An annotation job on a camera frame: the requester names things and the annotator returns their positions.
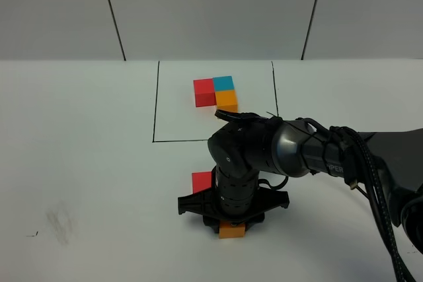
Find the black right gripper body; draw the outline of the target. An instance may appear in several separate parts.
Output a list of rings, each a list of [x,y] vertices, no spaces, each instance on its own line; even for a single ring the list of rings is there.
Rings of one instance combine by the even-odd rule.
[[[259,171],[251,170],[245,178],[237,179],[216,166],[211,188],[179,197],[178,213],[191,212],[239,225],[269,210],[288,208],[288,193],[261,187],[258,176]]]

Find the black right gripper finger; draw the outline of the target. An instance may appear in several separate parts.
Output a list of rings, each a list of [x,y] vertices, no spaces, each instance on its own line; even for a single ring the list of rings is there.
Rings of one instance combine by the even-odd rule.
[[[219,232],[220,220],[214,219],[214,218],[211,218],[211,217],[207,217],[207,216],[203,216],[202,220],[203,220],[203,224],[206,227],[211,228],[214,233]]]
[[[264,222],[264,214],[259,214],[247,220],[245,222],[245,228],[251,229],[253,226]]]

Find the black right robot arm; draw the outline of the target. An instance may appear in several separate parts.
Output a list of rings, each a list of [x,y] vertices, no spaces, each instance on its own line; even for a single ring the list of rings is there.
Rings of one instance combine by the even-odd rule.
[[[310,118],[285,121],[254,113],[218,110],[225,125],[208,139],[215,167],[212,185],[178,199],[178,212],[191,212],[216,228],[219,221],[247,227],[265,212],[287,207],[282,186],[261,180],[260,172],[299,178],[319,172],[363,184],[376,221],[386,215],[422,248],[422,130],[355,132],[325,128]]]

